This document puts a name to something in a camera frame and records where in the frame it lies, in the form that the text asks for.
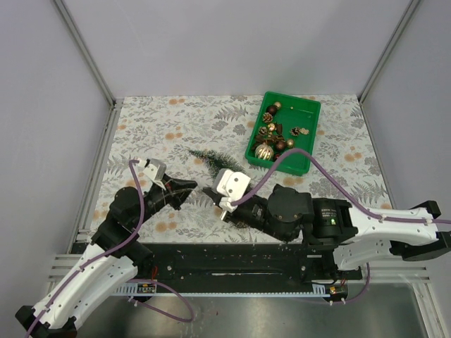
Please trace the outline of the small green christmas tree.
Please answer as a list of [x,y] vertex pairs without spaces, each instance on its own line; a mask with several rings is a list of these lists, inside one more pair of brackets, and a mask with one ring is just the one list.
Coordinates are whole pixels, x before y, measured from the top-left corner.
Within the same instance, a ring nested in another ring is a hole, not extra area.
[[239,164],[232,156],[215,151],[212,149],[206,150],[194,150],[189,149],[190,155],[193,155],[196,159],[199,159],[209,172],[209,176],[212,180],[216,179],[221,169],[230,169],[235,172],[245,173],[245,169]]

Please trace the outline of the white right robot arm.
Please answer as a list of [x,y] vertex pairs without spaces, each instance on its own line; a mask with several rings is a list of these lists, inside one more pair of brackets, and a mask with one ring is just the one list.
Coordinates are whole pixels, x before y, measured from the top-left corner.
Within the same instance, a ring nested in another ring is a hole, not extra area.
[[277,184],[268,198],[254,195],[222,219],[244,225],[285,243],[301,241],[314,254],[304,281],[335,282],[346,272],[377,258],[428,261],[450,252],[450,233],[437,229],[440,212],[434,201],[408,211],[371,217],[342,199],[314,198]]

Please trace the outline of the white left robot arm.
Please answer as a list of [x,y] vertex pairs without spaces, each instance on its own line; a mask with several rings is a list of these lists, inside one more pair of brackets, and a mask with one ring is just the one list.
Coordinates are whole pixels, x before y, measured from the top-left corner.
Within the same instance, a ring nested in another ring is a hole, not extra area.
[[138,241],[139,228],[167,205],[180,209],[196,187],[193,180],[164,175],[146,193],[118,190],[78,262],[40,302],[16,313],[27,337],[76,337],[90,313],[127,282],[148,286],[136,292],[138,299],[151,297],[161,283],[154,253]]

